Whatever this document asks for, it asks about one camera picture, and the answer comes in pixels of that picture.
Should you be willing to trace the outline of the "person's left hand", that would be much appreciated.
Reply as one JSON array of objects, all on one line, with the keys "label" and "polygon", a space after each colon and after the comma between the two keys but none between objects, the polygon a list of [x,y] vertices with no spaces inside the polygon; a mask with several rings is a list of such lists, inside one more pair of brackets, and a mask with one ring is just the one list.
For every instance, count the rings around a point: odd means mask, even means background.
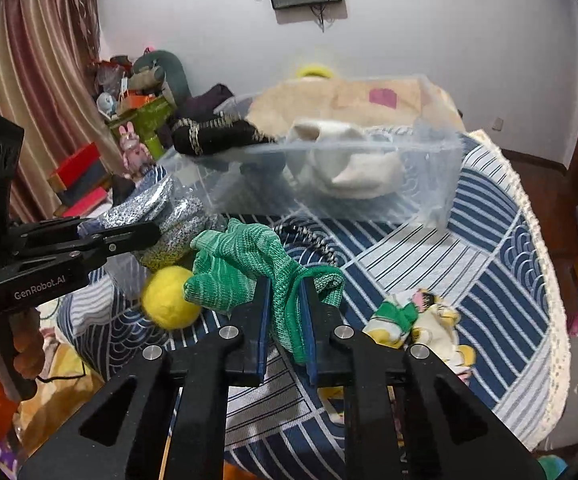
[{"label": "person's left hand", "polygon": [[15,370],[23,378],[35,379],[42,372],[45,359],[39,312],[30,309],[17,314],[12,320],[12,336],[18,352]]}]

